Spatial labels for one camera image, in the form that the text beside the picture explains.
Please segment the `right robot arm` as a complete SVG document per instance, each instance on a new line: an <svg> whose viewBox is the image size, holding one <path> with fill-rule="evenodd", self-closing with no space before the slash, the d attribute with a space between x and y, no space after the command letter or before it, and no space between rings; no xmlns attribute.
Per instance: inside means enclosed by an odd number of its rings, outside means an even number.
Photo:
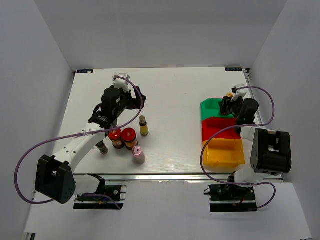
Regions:
<svg viewBox="0 0 320 240"><path fill-rule="evenodd" d="M221 115L233 115L237 127L235 132L244 140L252 143L250 161L236 172L232 183L225 188L226 195L236 200L244 193L244 187L252 186L267 176L288 174L292 168L290 134L284 131L268 130L252 126L259 103L241 96L234 100L223 97L219 104Z"/></svg>

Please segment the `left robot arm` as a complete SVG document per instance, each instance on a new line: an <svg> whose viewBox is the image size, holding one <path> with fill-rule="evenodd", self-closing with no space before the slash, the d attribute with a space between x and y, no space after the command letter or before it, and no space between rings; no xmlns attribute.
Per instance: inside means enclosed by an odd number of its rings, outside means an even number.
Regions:
<svg viewBox="0 0 320 240"><path fill-rule="evenodd" d="M74 176L74 171L93 148L98 148L102 154L108 152L104 139L117 126L123 111L144 108L146 97L138 86L134 93L135 98L125 86L107 88L81 135L52 156L43 155L39 159L35 190L60 204L67 203L75 195L103 198L106 181L102 177L96 174Z"/></svg>

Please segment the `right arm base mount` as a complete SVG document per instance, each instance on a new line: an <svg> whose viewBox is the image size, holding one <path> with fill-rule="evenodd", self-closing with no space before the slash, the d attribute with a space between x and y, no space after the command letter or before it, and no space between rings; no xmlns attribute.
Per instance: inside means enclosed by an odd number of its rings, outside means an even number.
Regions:
<svg viewBox="0 0 320 240"><path fill-rule="evenodd" d="M257 212L254 189L237 185L212 184L203 191L209 196L211 213Z"/></svg>

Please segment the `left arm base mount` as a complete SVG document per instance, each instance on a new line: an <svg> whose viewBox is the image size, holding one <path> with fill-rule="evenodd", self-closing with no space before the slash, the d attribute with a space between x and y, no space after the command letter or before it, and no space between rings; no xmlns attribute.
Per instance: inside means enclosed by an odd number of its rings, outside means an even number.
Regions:
<svg viewBox="0 0 320 240"><path fill-rule="evenodd" d="M127 186L110 182L96 174L75 177L75 210L121 210L127 194Z"/></svg>

